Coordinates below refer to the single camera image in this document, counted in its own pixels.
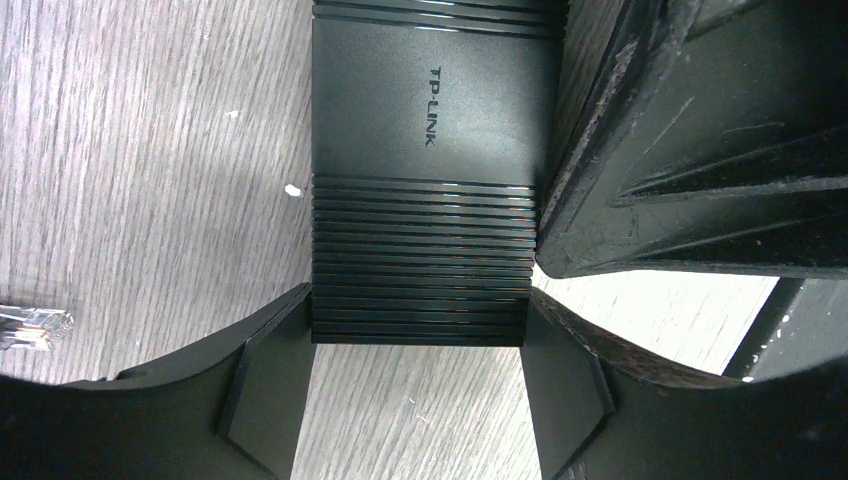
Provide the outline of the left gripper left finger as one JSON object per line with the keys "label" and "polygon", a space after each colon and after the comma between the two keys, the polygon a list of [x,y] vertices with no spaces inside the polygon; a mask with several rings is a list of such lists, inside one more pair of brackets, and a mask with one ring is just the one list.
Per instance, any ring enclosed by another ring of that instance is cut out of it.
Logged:
{"label": "left gripper left finger", "polygon": [[311,287],[111,380],[1,380],[5,479],[287,479],[315,355]]}

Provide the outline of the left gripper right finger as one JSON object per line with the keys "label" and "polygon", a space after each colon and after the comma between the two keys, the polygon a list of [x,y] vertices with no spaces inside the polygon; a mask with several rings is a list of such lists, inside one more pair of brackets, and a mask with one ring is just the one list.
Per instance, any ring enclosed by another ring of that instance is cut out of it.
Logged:
{"label": "left gripper right finger", "polygon": [[546,479],[843,479],[847,362],[748,383],[530,292],[520,350]]}

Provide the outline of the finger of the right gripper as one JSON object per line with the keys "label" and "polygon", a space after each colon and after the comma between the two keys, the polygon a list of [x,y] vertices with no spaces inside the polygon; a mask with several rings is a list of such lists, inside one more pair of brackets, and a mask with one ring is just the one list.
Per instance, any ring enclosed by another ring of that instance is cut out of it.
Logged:
{"label": "finger of the right gripper", "polygon": [[846,3],[573,2],[550,154],[550,277],[845,278]]}

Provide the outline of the black network switch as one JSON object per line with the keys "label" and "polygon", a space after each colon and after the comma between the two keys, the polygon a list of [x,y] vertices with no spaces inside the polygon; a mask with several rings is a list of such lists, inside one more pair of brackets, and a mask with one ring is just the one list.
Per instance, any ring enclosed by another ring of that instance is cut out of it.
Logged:
{"label": "black network switch", "polygon": [[317,1],[312,339],[519,346],[564,1]]}

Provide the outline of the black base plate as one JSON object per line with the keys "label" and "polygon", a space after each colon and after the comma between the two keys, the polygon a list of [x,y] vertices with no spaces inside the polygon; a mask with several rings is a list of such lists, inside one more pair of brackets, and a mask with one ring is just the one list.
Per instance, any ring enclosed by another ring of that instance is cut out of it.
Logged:
{"label": "black base plate", "polygon": [[847,355],[847,283],[781,278],[723,375],[745,382],[784,376]]}

